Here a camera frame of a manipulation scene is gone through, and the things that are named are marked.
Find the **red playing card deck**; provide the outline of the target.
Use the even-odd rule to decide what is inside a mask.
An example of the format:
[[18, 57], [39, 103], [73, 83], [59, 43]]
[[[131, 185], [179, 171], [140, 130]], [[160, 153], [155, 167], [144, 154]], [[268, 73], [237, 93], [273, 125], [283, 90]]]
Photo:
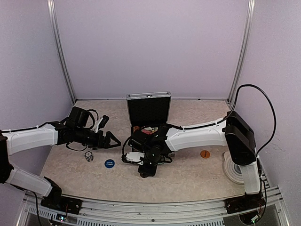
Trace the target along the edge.
[[150, 135], [158, 131], [158, 127], [145, 127], [142, 129], [142, 132]]

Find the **aluminium poker chip case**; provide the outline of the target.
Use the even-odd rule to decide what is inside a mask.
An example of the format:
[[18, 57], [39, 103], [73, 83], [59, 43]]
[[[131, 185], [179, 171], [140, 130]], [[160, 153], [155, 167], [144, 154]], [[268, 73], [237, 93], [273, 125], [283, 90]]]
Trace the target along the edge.
[[132, 134], [134, 127], [167, 123], [171, 103], [169, 91], [128, 94], [126, 100]]

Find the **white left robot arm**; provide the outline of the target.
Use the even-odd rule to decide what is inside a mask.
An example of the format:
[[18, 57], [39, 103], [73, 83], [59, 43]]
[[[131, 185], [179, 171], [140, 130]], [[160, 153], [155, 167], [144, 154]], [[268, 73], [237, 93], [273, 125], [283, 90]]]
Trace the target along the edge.
[[55, 209], [62, 209], [66, 199], [61, 188], [49, 178], [41, 178], [9, 162], [9, 157], [25, 150], [73, 142], [93, 150], [119, 147], [121, 142], [110, 132], [103, 132], [109, 117], [93, 116], [94, 109], [73, 107], [62, 121], [0, 132], [0, 182], [32, 191], [47, 198]]

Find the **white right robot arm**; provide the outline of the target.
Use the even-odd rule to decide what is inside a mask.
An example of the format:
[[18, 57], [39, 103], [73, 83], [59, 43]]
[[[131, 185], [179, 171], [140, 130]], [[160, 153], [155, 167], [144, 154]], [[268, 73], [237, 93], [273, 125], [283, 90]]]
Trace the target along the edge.
[[147, 134], [142, 129], [132, 133], [125, 144], [135, 151], [122, 153], [124, 163], [138, 164], [138, 172], [144, 177], [153, 177], [159, 164], [172, 162], [172, 152], [204, 146], [227, 146], [232, 161], [239, 166], [245, 195], [240, 204], [252, 208], [258, 201], [261, 190], [254, 132], [235, 111], [223, 118], [191, 126], [171, 124], [154, 125], [156, 131]]

